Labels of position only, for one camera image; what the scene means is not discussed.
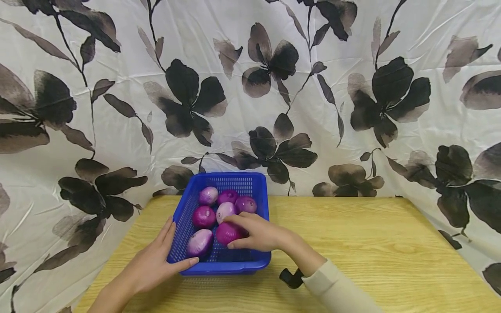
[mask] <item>beige sleeve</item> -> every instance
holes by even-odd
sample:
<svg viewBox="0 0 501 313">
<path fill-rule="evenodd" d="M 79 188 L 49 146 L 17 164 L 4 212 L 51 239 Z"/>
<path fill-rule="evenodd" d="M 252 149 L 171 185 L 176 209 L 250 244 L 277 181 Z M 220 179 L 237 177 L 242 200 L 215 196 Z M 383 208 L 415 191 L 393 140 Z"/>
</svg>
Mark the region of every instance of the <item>beige sleeve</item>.
<svg viewBox="0 0 501 313">
<path fill-rule="evenodd" d="M 327 260 L 312 276 L 304 277 L 303 282 L 329 312 L 383 312 L 368 294 L 344 276 L 330 260 Z"/>
</svg>

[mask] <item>onion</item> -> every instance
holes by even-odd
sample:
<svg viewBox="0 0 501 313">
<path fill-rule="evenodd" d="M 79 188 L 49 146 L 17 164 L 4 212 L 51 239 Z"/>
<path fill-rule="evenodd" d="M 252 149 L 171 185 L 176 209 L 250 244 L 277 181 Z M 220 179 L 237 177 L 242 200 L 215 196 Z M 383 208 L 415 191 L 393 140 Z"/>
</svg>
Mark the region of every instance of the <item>onion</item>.
<svg viewBox="0 0 501 313">
<path fill-rule="evenodd" d="M 209 206 L 203 205 L 193 212 L 191 221 L 196 228 L 210 229 L 216 223 L 216 214 Z"/>
<path fill-rule="evenodd" d="M 249 196 L 241 196 L 235 202 L 236 209 L 239 212 L 255 213 L 258 209 L 256 201 Z"/>
<path fill-rule="evenodd" d="M 237 239 L 245 237 L 243 228 L 230 222 L 223 222 L 216 229 L 216 239 L 223 246 L 228 246 L 228 244 Z"/>
<path fill-rule="evenodd" d="M 216 220 L 221 224 L 225 217 L 233 214 L 237 214 L 235 205 L 231 202 L 223 202 L 219 208 L 217 208 Z"/>
<path fill-rule="evenodd" d="M 203 256 L 209 252 L 214 236 L 209 229 L 201 229 L 191 236 L 186 248 L 187 257 Z"/>
<path fill-rule="evenodd" d="M 215 187 L 205 187 L 198 194 L 198 202 L 201 205 L 213 205 L 217 200 L 218 192 Z"/>
<path fill-rule="evenodd" d="M 237 198 L 238 198 L 238 193 L 233 189 L 228 189 L 219 194 L 219 196 L 217 197 L 217 203 L 219 205 L 221 205 L 221 203 L 223 202 L 235 203 Z"/>
</svg>

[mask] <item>basket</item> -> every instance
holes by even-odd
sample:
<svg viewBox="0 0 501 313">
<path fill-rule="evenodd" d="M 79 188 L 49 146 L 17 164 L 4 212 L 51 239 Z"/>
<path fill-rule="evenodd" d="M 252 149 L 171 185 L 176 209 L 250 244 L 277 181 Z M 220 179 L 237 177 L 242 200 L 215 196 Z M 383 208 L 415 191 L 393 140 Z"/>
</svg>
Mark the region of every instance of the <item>basket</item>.
<svg viewBox="0 0 501 313">
<path fill-rule="evenodd" d="M 193 175 L 174 213 L 176 233 L 167 257 L 169 263 L 186 259 L 186 247 L 197 231 L 191 222 L 194 210 L 199 206 L 198 194 L 205 187 L 213 186 L 219 191 L 233 189 L 239 195 L 252 197 L 258 206 L 256 214 L 270 220 L 266 178 L 261 173 L 201 173 Z M 210 254 L 200 258 L 192 268 L 181 272 L 184 276 L 252 274 L 265 268 L 271 261 L 271 252 L 249 249 L 230 250 L 215 239 L 216 227 L 212 229 L 214 244 Z"/>
</svg>

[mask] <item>tabletop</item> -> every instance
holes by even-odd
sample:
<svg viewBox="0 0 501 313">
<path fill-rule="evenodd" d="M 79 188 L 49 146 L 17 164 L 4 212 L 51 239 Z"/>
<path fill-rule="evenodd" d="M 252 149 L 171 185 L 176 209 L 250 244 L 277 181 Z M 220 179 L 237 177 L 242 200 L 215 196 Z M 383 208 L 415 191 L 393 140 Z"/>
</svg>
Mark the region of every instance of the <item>tabletop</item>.
<svg viewBox="0 0 501 313">
<path fill-rule="evenodd" d="M 153 199 L 89 287 L 75 312 L 155 238 L 179 196 Z M 305 238 L 368 292 L 385 312 L 499 312 L 501 301 L 436 229 L 403 198 L 270 197 L 270 220 Z M 292 261 L 281 251 L 254 274 L 177 276 L 138 295 L 125 312 L 326 312 L 306 288 L 279 280 Z"/>
</svg>

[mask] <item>wooden table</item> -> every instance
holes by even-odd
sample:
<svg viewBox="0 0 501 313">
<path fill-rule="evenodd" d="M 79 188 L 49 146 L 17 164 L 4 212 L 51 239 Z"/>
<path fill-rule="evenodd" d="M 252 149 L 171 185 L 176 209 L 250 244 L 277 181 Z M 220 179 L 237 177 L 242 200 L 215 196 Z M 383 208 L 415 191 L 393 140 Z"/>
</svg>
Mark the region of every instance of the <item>wooden table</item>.
<svg viewBox="0 0 501 313">
<path fill-rule="evenodd" d="M 87 290 L 75 312 L 159 232 L 179 196 L 152 200 Z M 271 221 L 309 244 L 367 291 L 385 312 L 500 312 L 501 301 L 433 226 L 402 198 L 270 197 Z M 296 267 L 280 252 L 250 276 L 176 277 L 137 296 L 125 312 L 325 312 L 304 286 L 289 289 L 280 272 Z"/>
</svg>

